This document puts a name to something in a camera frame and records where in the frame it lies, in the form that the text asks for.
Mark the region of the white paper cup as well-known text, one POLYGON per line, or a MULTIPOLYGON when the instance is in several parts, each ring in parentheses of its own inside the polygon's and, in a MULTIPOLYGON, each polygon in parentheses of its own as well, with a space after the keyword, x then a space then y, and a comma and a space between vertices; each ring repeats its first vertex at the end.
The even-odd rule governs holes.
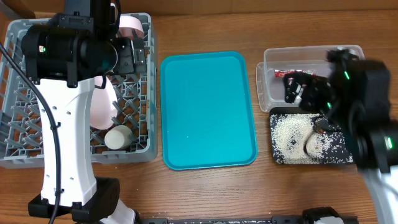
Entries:
POLYGON ((111 150, 124 149, 133 142, 133 132, 125 125, 115 126, 106 133, 104 142, 111 150))

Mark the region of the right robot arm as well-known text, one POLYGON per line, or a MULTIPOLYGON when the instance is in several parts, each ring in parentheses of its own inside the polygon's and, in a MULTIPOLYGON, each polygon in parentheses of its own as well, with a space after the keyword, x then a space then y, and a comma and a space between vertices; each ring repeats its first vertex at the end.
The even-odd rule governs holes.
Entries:
POLYGON ((390 116, 390 72, 381 61, 335 59, 329 77, 284 79, 285 101, 324 114, 345 138, 374 202, 379 223, 397 223, 397 121, 390 116))

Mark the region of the pink small bowl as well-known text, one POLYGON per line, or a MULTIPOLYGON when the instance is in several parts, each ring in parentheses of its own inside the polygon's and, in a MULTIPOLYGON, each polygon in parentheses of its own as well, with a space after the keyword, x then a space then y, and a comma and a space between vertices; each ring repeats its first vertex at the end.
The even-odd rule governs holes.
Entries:
POLYGON ((143 39, 144 29, 139 19, 132 16, 121 16, 116 37, 128 37, 131 40, 143 39))

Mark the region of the large white round plate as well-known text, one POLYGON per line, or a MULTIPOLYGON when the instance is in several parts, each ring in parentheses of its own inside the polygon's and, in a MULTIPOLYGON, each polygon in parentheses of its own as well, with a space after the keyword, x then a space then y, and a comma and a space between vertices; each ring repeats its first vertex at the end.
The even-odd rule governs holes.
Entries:
POLYGON ((90 107, 90 126, 96 129, 109 129, 113 124, 113 117, 117 117, 118 111, 113 105, 117 101, 116 92, 111 81, 107 78, 104 89, 97 88, 103 84, 103 77, 95 77, 95 89, 90 107))

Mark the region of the red snack wrapper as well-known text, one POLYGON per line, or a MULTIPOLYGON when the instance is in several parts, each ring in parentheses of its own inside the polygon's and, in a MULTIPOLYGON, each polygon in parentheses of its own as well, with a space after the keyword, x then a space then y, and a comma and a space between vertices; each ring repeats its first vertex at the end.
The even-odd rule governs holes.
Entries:
POLYGON ((291 74, 291 73, 295 73, 295 72, 302 72, 302 73, 307 73, 309 75, 316 75, 316 73, 314 72, 314 70, 294 70, 294 69, 290 69, 290 70, 274 70, 274 75, 277 78, 282 78, 285 77, 287 74, 291 74))

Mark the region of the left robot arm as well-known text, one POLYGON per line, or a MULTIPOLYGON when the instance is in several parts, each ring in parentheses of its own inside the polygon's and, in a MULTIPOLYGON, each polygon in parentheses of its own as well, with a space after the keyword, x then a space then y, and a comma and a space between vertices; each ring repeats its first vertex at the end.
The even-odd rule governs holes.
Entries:
POLYGON ((118 37, 121 16, 109 9, 57 14, 31 26, 22 39, 25 82, 35 93, 44 147, 42 190, 28 204, 33 217, 70 214, 77 223, 136 223, 137 212, 120 199, 116 178, 94 175, 90 108, 96 77, 105 78, 131 53, 118 37))

